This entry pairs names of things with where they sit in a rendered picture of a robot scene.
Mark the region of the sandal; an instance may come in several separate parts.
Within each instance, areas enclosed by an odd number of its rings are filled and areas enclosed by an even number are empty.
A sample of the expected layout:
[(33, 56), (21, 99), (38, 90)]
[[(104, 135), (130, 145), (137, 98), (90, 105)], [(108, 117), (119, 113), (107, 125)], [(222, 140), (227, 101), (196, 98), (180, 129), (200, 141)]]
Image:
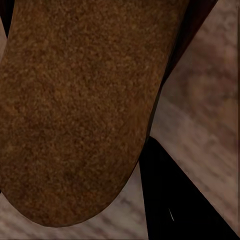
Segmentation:
[(104, 211), (218, 0), (0, 0), (0, 192), (36, 224)]

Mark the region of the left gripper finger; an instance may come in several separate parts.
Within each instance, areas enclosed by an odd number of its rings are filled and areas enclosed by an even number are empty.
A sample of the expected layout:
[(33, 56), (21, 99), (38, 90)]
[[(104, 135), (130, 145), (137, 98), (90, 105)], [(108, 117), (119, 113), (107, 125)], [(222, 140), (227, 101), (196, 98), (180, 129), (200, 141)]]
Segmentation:
[(152, 136), (139, 167), (148, 240), (240, 240)]

